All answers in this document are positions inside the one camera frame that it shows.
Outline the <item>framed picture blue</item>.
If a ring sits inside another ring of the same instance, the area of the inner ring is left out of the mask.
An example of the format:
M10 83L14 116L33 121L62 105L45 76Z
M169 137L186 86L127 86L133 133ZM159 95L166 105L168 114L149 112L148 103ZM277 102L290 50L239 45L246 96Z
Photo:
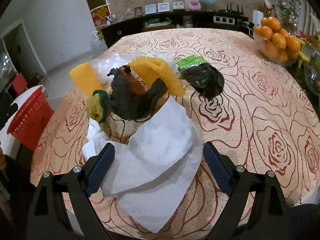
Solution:
M157 4L150 4L145 6L145 14L151 15L157 12Z

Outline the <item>green snack wrapper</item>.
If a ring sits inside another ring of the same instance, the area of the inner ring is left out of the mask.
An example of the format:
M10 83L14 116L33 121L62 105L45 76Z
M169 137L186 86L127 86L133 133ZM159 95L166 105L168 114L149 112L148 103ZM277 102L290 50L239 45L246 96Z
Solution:
M188 57L176 61L176 64L178 65L178 70L181 72L183 69L198 66L206 62L207 61L201 56L190 55Z

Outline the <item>white tissue paper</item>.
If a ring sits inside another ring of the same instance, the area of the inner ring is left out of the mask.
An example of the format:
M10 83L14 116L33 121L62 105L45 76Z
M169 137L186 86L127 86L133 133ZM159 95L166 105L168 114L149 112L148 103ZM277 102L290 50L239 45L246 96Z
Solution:
M169 97L140 125L128 144L109 139L98 122L89 120L84 158L96 156L107 143L115 158L99 189L147 230L157 233L186 194L202 159L202 141L176 100Z

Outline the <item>bowl of oranges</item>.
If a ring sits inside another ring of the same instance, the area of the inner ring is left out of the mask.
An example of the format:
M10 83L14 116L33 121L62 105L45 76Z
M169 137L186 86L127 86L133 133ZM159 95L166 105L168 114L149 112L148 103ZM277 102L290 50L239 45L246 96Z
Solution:
M284 67L302 60L304 42L282 28L275 17L264 17L253 29L253 39L268 61Z

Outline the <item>black plastic bag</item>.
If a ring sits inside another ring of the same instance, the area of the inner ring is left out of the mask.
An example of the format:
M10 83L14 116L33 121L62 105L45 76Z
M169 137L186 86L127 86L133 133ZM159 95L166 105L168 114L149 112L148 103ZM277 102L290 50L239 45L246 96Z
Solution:
M208 62L197 66L180 68L180 75L206 99L213 100L223 92L225 79L223 75Z

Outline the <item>red festive wall poster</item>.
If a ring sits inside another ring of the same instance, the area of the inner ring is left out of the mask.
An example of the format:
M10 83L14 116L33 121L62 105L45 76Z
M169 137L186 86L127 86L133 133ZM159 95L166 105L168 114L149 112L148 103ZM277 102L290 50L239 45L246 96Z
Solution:
M96 30L98 31L98 34L101 36L102 32L101 30L104 27L107 27L111 25L108 18L110 16L110 11L108 5L101 5L99 7L96 7L91 10L91 16L93 23L95 25Z

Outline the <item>yellow green scrunched net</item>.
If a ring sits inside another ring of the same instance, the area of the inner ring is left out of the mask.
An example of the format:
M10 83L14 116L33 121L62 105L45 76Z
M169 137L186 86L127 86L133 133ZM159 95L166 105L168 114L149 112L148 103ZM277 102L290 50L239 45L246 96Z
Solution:
M105 122L111 110L108 93L104 90L95 90L87 99L87 116L99 124Z

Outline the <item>white box device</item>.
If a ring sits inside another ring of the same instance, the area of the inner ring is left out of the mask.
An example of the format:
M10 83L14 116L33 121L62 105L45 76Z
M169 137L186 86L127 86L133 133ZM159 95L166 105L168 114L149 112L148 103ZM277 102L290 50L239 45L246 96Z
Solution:
M252 22L254 26L261 26L261 20L264 18L264 13L259 10L253 10Z

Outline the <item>brown dried leaf wrapper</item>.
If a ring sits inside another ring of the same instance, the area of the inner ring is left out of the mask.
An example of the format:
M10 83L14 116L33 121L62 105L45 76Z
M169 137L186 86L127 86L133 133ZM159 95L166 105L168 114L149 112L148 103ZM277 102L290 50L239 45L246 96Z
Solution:
M138 79L131 74L131 68L128 65L118 69L113 68L108 75L113 76L109 105L112 112L124 120L148 117L168 90L160 78L152 83L151 88L145 90Z

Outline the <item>clear plastic bag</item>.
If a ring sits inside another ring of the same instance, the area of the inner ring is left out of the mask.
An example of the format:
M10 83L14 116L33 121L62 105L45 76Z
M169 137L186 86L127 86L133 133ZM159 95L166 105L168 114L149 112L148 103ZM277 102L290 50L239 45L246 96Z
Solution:
M175 60L172 57L158 51L152 51L151 53L142 53L141 51L136 51L132 55L127 56L120 55L118 53L112 53L106 57L92 59L89 61L89 64L96 73L99 82L102 85L110 85L113 80L113 76L107 76L107 74L112 68L118 69L123 65L129 64L133 59L140 56L162 59L169 65L175 74L178 73L178 65L176 64Z

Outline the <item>white power strip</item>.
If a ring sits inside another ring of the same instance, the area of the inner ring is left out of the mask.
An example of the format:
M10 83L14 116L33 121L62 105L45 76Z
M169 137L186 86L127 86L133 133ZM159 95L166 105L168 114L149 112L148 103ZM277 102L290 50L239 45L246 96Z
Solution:
M215 24L235 25L234 18L214 16L213 20Z

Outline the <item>black TV cabinet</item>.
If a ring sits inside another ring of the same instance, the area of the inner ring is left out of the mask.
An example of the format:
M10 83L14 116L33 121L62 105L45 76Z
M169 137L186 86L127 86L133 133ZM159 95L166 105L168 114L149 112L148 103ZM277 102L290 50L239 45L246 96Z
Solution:
M235 25L215 24L213 17L222 16L235 19ZM173 28L211 28L240 31L250 34L253 23L246 16L225 14L218 11L185 11L161 12L124 20L104 27L101 32L108 47L122 37L153 30Z

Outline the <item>red plastic mesh basket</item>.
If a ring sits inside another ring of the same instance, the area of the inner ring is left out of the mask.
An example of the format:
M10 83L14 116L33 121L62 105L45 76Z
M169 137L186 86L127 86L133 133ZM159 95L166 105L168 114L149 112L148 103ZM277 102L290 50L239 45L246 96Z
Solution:
M7 134L12 135L24 146L35 151L53 113L42 87L39 87L18 109L10 122Z

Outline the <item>black wifi router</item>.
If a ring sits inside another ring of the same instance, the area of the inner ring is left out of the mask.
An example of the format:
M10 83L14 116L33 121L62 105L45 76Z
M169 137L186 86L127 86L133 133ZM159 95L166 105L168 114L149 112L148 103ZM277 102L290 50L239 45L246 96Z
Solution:
M233 9L233 3L227 3L226 9L219 9L219 12L225 14L235 14L244 16L244 9L243 6L236 5L236 10Z

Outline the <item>framed picture small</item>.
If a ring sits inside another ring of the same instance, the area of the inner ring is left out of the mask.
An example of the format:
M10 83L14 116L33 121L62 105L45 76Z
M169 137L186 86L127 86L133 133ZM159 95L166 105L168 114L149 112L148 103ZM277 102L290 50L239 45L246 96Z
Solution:
M176 0L172 2L172 10L185 10L185 1L184 0Z

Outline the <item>framed picture white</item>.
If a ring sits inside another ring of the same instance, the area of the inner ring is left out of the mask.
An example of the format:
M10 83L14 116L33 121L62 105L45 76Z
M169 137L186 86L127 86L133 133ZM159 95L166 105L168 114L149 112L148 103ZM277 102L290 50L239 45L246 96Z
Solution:
M158 12L169 12L170 4L169 2L158 3Z

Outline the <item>pink plush toy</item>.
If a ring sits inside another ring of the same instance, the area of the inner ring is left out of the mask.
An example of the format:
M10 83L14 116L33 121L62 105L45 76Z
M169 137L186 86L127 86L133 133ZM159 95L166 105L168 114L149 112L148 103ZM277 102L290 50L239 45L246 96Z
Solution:
M194 10L201 10L200 0L189 0L189 9Z

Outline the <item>red chair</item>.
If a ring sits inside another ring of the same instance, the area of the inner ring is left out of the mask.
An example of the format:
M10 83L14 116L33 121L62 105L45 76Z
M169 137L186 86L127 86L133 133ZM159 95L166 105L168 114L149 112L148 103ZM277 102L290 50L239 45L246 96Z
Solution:
M27 82L22 73L18 73L12 81L12 87L16 95L21 95L27 88Z

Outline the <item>large clear water bottle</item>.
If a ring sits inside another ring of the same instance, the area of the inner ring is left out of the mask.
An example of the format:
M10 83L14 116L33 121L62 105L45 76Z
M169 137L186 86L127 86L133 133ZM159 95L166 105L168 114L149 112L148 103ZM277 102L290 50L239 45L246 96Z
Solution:
M108 50L104 39L98 35L98 31L92 32L90 43L96 57L102 56Z

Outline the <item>rose pattern tablecloth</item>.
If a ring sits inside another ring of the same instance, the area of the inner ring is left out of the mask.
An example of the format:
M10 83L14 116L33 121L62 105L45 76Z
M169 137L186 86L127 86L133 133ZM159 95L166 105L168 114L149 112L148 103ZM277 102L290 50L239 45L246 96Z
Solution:
M125 36L108 54L158 52L175 60L195 55L218 69L223 92L208 101L192 87L177 101L203 142L250 172L272 170L286 202L306 202L319 188L319 118L304 90L280 65L266 61L247 35L219 29L171 29ZM101 192L91 203L107 230L140 239L200 239L208 235L227 196L205 162L168 223L151 233Z

